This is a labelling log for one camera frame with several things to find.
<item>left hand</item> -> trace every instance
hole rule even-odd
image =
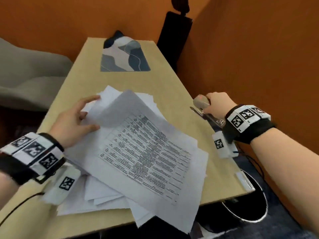
[[[48,134],[53,136],[64,148],[69,148],[82,139],[87,133],[100,129],[99,125],[81,125],[87,112],[81,112],[84,106],[100,99],[100,96],[89,96],[80,99],[73,107],[61,112]]]

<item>right hand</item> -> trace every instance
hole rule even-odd
[[[205,108],[203,113],[210,113],[221,120],[225,120],[226,114],[237,105],[225,92],[208,93],[206,96],[211,105]]]

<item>forearm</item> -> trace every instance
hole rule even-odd
[[[7,174],[0,171],[0,210],[18,191],[18,184]]]
[[[276,184],[319,232],[319,156],[276,128],[251,146]]]

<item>orange wall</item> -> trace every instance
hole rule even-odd
[[[211,0],[178,62],[190,94],[228,92],[319,154],[319,0]]]
[[[188,16],[208,1],[189,0]],[[109,37],[117,29],[157,42],[168,11],[171,0],[1,0],[0,37],[75,60],[87,37]]]

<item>hand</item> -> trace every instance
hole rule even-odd
[[[84,106],[100,96],[90,96],[79,100],[72,108],[61,112],[48,134],[53,136],[64,148],[69,148],[82,139],[87,133],[100,129],[99,125],[80,125],[87,112],[81,112]]]
[[[225,120],[227,112],[237,105],[225,92],[208,93],[206,96],[211,101],[211,105],[205,108],[203,113],[210,113],[221,120]]]

